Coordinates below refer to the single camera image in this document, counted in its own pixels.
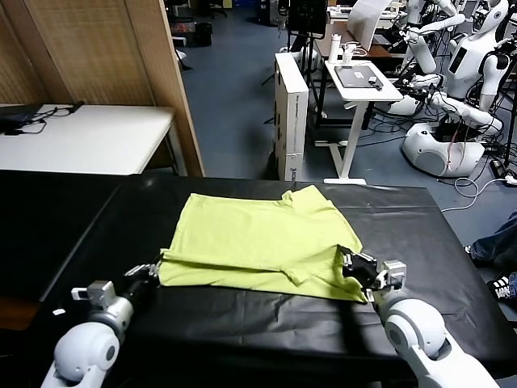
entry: wooden panel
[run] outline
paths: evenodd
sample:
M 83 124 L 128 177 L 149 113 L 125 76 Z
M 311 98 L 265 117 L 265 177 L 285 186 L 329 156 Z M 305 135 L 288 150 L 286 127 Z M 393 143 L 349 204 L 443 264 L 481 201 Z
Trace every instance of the wooden panel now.
M 174 118 L 188 174 L 203 176 L 203 163 L 163 2 L 126 0 L 125 3 L 154 100 L 158 106 L 174 108 Z
M 154 105 L 124 2 L 25 4 L 74 101 Z
M 0 5 L 0 103 L 44 103 L 48 96 Z
M 2 0 L 2 4 L 24 52 L 50 97 L 45 103 L 72 103 L 72 97 L 66 90 L 25 3 L 20 0 Z

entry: sneaker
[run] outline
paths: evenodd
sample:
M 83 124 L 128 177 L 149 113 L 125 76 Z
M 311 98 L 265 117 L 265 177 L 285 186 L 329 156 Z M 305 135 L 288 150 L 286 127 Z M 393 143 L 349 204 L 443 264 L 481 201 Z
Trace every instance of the sneaker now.
M 512 299 L 510 281 L 507 276 L 500 276 L 498 279 L 487 281 L 486 285 L 498 301 L 503 302 Z

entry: white cardboard box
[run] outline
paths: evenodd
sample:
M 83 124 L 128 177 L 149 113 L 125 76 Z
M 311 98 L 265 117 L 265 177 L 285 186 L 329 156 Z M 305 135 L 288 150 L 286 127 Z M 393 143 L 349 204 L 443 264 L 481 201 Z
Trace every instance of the white cardboard box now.
M 301 174 L 309 88 L 290 53 L 275 54 L 275 157 L 282 180 Z

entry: t-shirt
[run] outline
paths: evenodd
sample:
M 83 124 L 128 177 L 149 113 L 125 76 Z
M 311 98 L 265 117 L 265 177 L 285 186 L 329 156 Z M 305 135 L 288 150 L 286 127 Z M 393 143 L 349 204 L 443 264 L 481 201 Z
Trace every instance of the t-shirt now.
M 191 194 L 172 244 L 162 250 L 162 285 L 219 285 L 365 302 L 343 277 L 339 246 L 362 245 L 345 217 L 314 186 L 281 200 Z

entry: white standing desk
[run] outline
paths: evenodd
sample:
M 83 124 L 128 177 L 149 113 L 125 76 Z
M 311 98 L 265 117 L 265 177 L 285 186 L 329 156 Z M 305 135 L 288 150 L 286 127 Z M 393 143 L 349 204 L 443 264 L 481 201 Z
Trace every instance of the white standing desk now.
M 44 105 L 40 112 L 55 107 L 68 105 Z M 83 105 L 69 116 L 46 119 L 42 133 L 0 134 L 0 170 L 140 174 L 164 137 L 174 154 L 180 150 L 173 118 L 171 108 Z
M 355 154 L 355 148 L 357 147 L 357 141 L 359 140 L 361 127 L 364 121 L 364 114 L 366 112 L 368 103 L 371 101 L 377 102 L 402 100 L 402 95 L 397 90 L 397 88 L 393 86 L 393 84 L 370 61 L 352 61 L 352 66 L 354 65 L 365 65 L 370 67 L 373 73 L 377 76 L 377 79 L 380 82 L 382 82 L 383 87 L 380 91 L 378 91 L 375 88 L 367 87 L 345 88 L 343 87 L 334 69 L 334 67 L 339 67 L 341 66 L 341 64 L 331 64 L 328 61 L 325 61 L 325 66 L 330 76 L 332 77 L 332 81 L 336 85 L 336 88 L 338 89 L 341 98 L 349 103 L 345 108 L 352 108 L 353 106 L 355 106 L 354 119 L 352 121 L 352 126 L 350 128 L 350 134 L 348 135 L 348 139 L 345 141 L 323 143 L 318 145 L 328 146 L 330 148 L 330 153 L 332 154 L 332 159 L 334 160 L 334 165 L 336 167 L 336 171 L 338 172 L 337 179 L 325 179 L 325 183 L 366 184 L 366 181 L 364 179 L 350 179 L 348 177 L 348 174 L 350 173 L 352 160 Z M 345 154 L 343 157 L 341 157 L 341 153 L 339 152 L 340 146 L 346 146 Z

